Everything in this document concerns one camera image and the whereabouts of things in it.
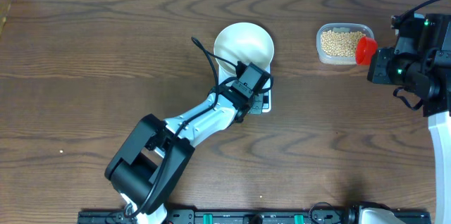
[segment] green connector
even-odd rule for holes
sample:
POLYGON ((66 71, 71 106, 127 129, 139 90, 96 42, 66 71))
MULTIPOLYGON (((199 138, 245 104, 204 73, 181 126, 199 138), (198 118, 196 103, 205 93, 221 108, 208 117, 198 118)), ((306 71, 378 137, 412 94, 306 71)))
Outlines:
POLYGON ((213 215, 204 214, 204 224, 213 224, 213 215))
POLYGON ((304 216, 300 215, 300 214, 295 215, 295 224, 304 224, 304 216))

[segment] red lid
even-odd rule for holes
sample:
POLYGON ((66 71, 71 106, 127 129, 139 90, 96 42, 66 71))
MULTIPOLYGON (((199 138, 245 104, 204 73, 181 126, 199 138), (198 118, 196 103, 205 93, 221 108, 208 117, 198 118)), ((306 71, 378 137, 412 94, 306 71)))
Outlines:
POLYGON ((370 37, 362 37, 355 50, 355 61, 357 65, 369 65, 377 49, 378 43, 376 43, 376 40, 370 37))

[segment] black mounting rail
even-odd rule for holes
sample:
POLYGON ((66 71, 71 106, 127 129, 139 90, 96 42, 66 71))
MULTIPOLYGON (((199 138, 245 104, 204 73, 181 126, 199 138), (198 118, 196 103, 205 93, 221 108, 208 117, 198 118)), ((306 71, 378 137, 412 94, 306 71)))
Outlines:
MULTIPOLYGON (((431 216, 423 211, 393 211, 406 224, 431 224, 431 216)), ((263 224, 311 224, 306 211, 193 211, 190 209, 168 210, 165 224, 253 224, 255 216, 263 216, 263 224)), ((318 209, 311 213, 320 224, 334 224, 340 217, 333 210, 318 209)), ((77 224, 136 224, 136 220, 123 217, 117 211, 87 212, 78 214, 77 224)))

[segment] table surface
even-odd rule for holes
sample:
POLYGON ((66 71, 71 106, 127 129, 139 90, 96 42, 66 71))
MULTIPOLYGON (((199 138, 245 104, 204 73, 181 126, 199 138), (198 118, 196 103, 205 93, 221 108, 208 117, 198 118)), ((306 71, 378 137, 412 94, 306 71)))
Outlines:
POLYGON ((263 26, 275 42, 273 109, 200 144, 169 202, 366 200, 434 215, 427 120, 393 86, 367 82, 367 67, 322 64, 315 42, 322 25, 349 22, 393 45, 390 16, 422 1, 14 0, 0 39, 0 223, 74 223, 82 209, 122 206, 107 163, 141 117, 205 99, 214 81, 190 37, 212 49, 236 22, 263 26))

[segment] plastic container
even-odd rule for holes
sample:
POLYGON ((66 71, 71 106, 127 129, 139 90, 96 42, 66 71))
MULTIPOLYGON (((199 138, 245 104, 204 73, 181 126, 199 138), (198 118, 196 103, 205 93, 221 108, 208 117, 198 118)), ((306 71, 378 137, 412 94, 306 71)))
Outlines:
POLYGON ((357 32, 364 33, 367 37, 374 38, 371 29, 362 24, 356 23, 329 23, 321 27, 316 34, 316 49, 319 60, 332 65, 356 65, 355 57, 329 56, 321 48, 321 33, 332 30, 333 32, 357 32))

